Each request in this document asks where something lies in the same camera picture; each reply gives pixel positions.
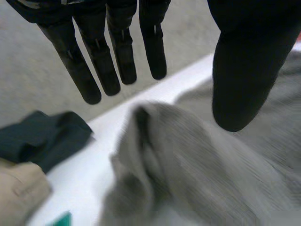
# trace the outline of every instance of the black glove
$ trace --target black glove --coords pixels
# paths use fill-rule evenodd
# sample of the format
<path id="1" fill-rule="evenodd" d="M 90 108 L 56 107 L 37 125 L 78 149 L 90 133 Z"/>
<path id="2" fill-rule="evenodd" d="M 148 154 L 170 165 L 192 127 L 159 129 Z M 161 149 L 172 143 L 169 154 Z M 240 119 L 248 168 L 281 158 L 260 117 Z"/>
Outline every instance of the black glove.
<path id="1" fill-rule="evenodd" d="M 250 123 L 301 31 L 299 0 L 208 0 L 221 30 L 213 65 L 213 114 L 225 130 Z"/>
<path id="2" fill-rule="evenodd" d="M 119 93 L 120 83 L 110 49 L 104 38 L 108 28 L 119 74 L 124 84 L 133 84 L 136 68 L 129 27 L 136 13 L 137 0 L 7 0 L 27 21 L 37 23 L 52 42 L 83 99 L 91 104 L 101 100 L 101 92 L 77 45 L 72 17 L 88 50 L 97 76 L 108 96 Z M 170 0 L 141 0 L 139 18 L 152 76 L 166 76 L 161 23 Z"/>

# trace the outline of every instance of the gray fabric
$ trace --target gray fabric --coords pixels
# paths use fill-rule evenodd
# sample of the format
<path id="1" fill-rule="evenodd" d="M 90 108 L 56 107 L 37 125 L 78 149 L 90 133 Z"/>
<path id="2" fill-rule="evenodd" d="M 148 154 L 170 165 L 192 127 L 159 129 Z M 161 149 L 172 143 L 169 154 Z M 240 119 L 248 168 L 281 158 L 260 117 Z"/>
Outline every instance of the gray fabric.
<path id="1" fill-rule="evenodd" d="M 259 115 L 235 134 L 213 120 L 212 82 L 175 105 L 137 107 L 112 157 L 117 180 L 100 225 L 151 225 L 170 200 L 213 226 L 271 225 L 300 210 L 300 62 L 289 55 Z"/>

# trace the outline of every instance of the white table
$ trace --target white table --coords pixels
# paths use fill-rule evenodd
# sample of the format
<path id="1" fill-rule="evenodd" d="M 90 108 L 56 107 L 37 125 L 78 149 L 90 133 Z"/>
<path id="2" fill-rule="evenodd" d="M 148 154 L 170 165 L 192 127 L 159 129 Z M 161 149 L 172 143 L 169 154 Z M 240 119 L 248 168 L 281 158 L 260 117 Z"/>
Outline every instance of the white table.
<path id="1" fill-rule="evenodd" d="M 301 43 L 295 46 L 301 49 Z M 118 138 L 133 106 L 146 101 L 172 103 L 182 92 L 211 78 L 213 55 L 167 78 L 89 122 L 94 131 L 86 148 L 61 163 L 48 175 L 52 196 L 35 212 L 29 226 L 44 226 L 69 210 L 73 226 L 92 226 L 103 208 L 102 200 L 114 181 L 109 156 L 116 151 Z M 192 226 L 172 210 L 162 213 L 166 226 Z"/>

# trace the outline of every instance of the gray floor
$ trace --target gray floor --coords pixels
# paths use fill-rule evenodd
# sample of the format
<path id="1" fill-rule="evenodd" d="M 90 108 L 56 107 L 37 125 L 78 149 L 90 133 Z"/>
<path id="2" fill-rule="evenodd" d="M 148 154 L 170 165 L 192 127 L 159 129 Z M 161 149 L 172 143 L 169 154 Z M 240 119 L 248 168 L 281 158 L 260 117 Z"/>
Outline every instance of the gray floor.
<path id="1" fill-rule="evenodd" d="M 219 35 L 206 0 L 172 0 L 162 27 L 169 76 L 214 51 Z M 26 22 L 5 0 L 0 0 L 0 127 L 34 110 L 47 114 L 71 110 L 90 120 L 153 85 L 137 15 L 131 34 L 137 83 L 122 86 L 121 93 L 115 97 L 103 95 L 100 104 L 89 106 L 38 27 Z M 76 35 L 95 75 L 78 31 Z"/>

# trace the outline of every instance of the tan cloth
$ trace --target tan cloth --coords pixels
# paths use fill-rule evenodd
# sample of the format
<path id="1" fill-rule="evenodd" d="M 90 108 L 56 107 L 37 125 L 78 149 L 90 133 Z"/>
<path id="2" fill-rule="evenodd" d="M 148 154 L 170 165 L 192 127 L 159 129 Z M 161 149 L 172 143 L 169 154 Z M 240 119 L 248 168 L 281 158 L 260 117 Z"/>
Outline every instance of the tan cloth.
<path id="1" fill-rule="evenodd" d="M 49 196 L 51 188 L 38 165 L 9 165 L 0 160 L 0 226 L 23 226 Z"/>

